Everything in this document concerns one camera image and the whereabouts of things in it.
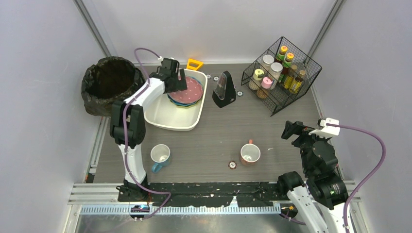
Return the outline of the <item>green polka dot plate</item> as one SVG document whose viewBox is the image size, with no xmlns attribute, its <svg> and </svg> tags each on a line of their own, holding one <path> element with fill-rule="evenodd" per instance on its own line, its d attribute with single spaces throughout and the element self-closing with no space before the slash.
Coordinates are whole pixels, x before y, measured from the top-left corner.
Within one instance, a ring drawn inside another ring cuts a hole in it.
<svg viewBox="0 0 412 233">
<path fill-rule="evenodd" d="M 172 102 L 178 107 L 190 108 L 190 107 L 193 107 L 193 106 L 197 105 L 201 100 L 202 99 L 199 99 L 199 100 L 197 100 L 195 102 L 192 102 L 192 103 L 181 103 L 181 102 L 177 102 L 177 101 L 174 101 L 174 100 L 172 100 Z"/>
</svg>

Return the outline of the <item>yellow label oil bottle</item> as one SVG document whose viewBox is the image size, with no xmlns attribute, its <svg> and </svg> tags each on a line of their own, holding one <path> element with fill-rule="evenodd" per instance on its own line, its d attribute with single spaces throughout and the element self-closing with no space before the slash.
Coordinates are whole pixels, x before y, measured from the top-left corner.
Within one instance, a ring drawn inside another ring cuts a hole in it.
<svg viewBox="0 0 412 233">
<path fill-rule="evenodd" d="M 289 92 L 292 94 L 297 94 L 300 90 L 300 88 L 303 85 L 303 82 L 305 81 L 305 76 L 306 76 L 306 70 L 301 69 L 300 71 L 297 72 L 295 78 L 293 79 L 291 86 L 289 87 Z"/>
</svg>

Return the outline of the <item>yellow oil bottle brown cap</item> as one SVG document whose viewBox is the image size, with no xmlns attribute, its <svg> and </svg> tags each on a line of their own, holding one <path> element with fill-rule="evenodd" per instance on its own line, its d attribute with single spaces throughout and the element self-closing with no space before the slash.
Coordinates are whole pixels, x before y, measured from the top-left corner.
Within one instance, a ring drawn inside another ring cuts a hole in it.
<svg viewBox="0 0 412 233">
<path fill-rule="evenodd" d="M 288 73 L 286 75 L 286 78 L 284 79 L 284 82 L 283 82 L 284 89 L 289 89 L 291 87 L 292 82 L 297 75 L 297 69 L 298 69 L 298 65 L 296 64 L 292 64 L 290 66 Z"/>
</svg>

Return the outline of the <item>orange handled white mug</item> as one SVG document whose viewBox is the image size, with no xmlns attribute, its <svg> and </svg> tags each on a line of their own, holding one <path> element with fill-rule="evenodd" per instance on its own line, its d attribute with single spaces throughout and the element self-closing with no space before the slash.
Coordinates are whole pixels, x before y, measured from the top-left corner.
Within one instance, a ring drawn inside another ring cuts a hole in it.
<svg viewBox="0 0 412 233">
<path fill-rule="evenodd" d="M 252 139 L 249 139 L 248 143 L 243 145 L 240 149 L 240 162 L 244 166 L 254 165 L 261 156 L 261 151 L 258 146 L 253 143 Z"/>
</svg>

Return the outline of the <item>pink lid spice shaker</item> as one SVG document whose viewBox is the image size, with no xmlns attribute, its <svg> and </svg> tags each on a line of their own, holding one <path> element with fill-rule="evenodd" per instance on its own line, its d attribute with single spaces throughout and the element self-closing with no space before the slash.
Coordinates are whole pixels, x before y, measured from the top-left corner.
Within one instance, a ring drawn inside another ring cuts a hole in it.
<svg viewBox="0 0 412 233">
<path fill-rule="evenodd" d="M 269 77 L 264 77 L 261 81 L 261 86 L 257 90 L 257 97 L 266 99 L 270 95 L 270 88 L 273 85 L 273 80 Z"/>
</svg>

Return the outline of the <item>black wire basket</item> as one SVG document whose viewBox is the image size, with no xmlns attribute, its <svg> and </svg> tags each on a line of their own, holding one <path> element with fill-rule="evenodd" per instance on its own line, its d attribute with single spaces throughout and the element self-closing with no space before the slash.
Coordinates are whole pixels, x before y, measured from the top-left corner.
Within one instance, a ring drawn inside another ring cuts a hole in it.
<svg viewBox="0 0 412 233">
<path fill-rule="evenodd" d="M 290 105 L 292 102 L 301 98 L 303 95 L 305 95 L 308 92 L 311 85 L 313 84 L 316 77 L 322 70 L 322 67 L 317 62 L 315 62 L 301 49 L 299 49 L 292 42 L 290 42 L 288 39 L 282 36 L 273 45 L 271 45 L 260 57 L 258 57 L 248 68 L 244 70 L 241 79 L 241 84 L 247 85 L 247 87 L 249 87 L 248 83 L 250 81 L 250 78 L 253 76 L 254 71 L 258 68 L 264 71 L 265 77 L 270 78 L 270 74 L 266 73 L 266 71 L 263 69 L 263 67 L 259 63 L 259 59 L 265 54 L 270 54 L 275 58 L 280 46 L 288 47 L 287 53 L 290 52 L 294 54 L 292 64 L 298 65 L 297 72 L 301 69 L 306 70 L 306 76 L 305 81 L 303 82 L 303 85 L 297 94 L 292 94 L 289 92 L 288 89 L 284 89 L 283 81 L 282 83 L 278 82 L 275 88 L 270 90 L 270 95 L 268 96 L 268 98 L 258 98 L 272 111 L 273 115 L 279 112 L 281 109 L 285 108 L 286 106 Z M 252 92 L 255 95 L 257 95 L 257 90 L 252 90 Z"/>
</svg>

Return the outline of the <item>grain jar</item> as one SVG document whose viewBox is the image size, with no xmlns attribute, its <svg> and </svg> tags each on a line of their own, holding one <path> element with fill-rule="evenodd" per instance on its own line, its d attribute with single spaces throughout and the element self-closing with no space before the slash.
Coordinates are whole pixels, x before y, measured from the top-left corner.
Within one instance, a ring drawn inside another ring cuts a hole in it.
<svg viewBox="0 0 412 233">
<path fill-rule="evenodd" d="M 265 54 L 259 59 L 259 63 L 263 67 L 263 69 L 266 71 L 266 73 L 269 73 L 271 71 L 271 64 L 275 61 L 274 57 L 270 54 Z"/>
<path fill-rule="evenodd" d="M 283 66 L 281 63 L 274 62 L 271 64 L 270 70 L 269 70 L 270 78 L 273 79 L 273 83 L 270 87 L 271 90 L 274 89 L 276 84 L 278 83 L 282 70 L 283 70 Z"/>
</svg>

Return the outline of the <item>red sauce bottle yellow cap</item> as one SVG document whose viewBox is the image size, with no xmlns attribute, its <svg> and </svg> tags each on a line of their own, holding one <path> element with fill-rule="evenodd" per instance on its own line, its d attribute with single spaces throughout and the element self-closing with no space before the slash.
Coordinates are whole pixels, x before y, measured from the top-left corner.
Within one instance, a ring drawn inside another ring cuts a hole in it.
<svg viewBox="0 0 412 233">
<path fill-rule="evenodd" d="M 293 53 L 289 52 L 289 53 L 286 54 L 286 56 L 285 56 L 285 58 L 282 62 L 283 69 L 282 69 L 281 74 L 280 74 L 279 79 L 278 79 L 279 83 L 282 83 L 284 78 L 287 76 L 293 59 L 294 59 L 294 54 Z"/>
</svg>

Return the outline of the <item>yellow lid spice shaker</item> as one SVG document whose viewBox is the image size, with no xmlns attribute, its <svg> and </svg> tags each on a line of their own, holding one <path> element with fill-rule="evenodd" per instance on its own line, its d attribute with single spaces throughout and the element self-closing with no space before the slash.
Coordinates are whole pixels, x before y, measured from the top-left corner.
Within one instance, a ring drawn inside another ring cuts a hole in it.
<svg viewBox="0 0 412 233">
<path fill-rule="evenodd" d="M 265 77 L 265 73 L 262 69 L 256 69 L 253 76 L 250 78 L 248 86 L 251 90 L 258 90 L 261 87 L 261 81 Z"/>
</svg>

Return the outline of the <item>blue handled white mug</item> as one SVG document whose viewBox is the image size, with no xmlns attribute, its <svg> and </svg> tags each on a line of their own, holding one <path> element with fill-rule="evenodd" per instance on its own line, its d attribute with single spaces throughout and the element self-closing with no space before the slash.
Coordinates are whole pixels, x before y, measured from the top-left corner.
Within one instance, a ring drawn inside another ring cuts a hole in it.
<svg viewBox="0 0 412 233">
<path fill-rule="evenodd" d="M 171 163 L 171 151 L 167 145 L 158 144 L 154 146 L 150 156 L 154 162 L 152 166 L 153 173 L 159 172 L 163 167 L 166 167 Z"/>
</svg>

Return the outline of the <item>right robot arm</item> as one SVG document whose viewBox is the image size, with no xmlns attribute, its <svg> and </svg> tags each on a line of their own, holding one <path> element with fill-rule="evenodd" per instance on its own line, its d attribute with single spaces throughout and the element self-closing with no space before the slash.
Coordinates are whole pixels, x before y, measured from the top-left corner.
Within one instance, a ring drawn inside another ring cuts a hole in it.
<svg viewBox="0 0 412 233">
<path fill-rule="evenodd" d="M 336 172 L 338 159 L 329 139 L 338 136 L 338 120 L 320 119 L 318 129 L 302 122 L 286 121 L 283 139 L 298 137 L 292 142 L 299 148 L 302 171 L 306 180 L 296 172 L 287 172 L 278 177 L 277 191 L 287 196 L 297 207 L 305 224 L 312 233 L 352 233 L 354 231 L 346 185 Z"/>
</svg>

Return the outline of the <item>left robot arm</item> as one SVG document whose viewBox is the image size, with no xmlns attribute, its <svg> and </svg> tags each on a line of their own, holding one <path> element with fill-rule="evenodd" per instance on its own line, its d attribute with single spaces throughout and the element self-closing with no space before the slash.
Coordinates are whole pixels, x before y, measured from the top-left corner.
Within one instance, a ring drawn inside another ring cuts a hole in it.
<svg viewBox="0 0 412 233">
<path fill-rule="evenodd" d="M 144 111 L 163 94 L 187 89 L 185 71 L 179 66 L 175 59 L 163 59 L 134 94 L 112 105 L 110 135 L 122 152 L 125 167 L 123 184 L 117 186 L 119 201 L 145 201 L 151 193 L 141 151 L 146 134 Z"/>
</svg>

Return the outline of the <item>white rectangular basin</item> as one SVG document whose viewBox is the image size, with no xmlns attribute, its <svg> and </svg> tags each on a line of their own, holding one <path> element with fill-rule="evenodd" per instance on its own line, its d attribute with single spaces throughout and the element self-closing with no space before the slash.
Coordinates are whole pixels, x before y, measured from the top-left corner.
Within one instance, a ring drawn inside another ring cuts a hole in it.
<svg viewBox="0 0 412 233">
<path fill-rule="evenodd" d="M 144 108 L 147 123 L 172 131 L 190 131 L 197 125 L 206 98 L 208 79 L 204 73 L 195 70 L 186 69 L 185 74 L 202 84 L 203 95 L 200 100 L 190 107 L 184 107 L 172 103 L 169 97 L 163 94 L 149 107 Z"/>
</svg>

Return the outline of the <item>black metronome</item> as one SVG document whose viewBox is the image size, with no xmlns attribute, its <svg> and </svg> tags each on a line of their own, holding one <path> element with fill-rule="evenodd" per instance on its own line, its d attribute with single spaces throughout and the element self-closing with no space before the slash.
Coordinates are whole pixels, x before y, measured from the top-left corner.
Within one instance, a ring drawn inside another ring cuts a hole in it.
<svg viewBox="0 0 412 233">
<path fill-rule="evenodd" d="M 217 81 L 217 86 L 212 93 L 212 99 L 219 108 L 223 108 L 233 103 L 236 97 L 237 93 L 232 76 L 228 71 L 224 71 Z"/>
</svg>

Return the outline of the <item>black base mat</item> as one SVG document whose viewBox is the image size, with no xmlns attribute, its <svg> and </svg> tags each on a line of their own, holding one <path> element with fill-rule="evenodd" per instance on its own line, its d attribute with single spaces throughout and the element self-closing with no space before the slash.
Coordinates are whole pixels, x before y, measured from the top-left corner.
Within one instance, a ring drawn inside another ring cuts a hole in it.
<svg viewBox="0 0 412 233">
<path fill-rule="evenodd" d="M 288 200 L 270 182 L 151 183 L 153 191 L 170 192 L 165 204 L 171 207 L 266 207 L 273 201 Z"/>
</svg>

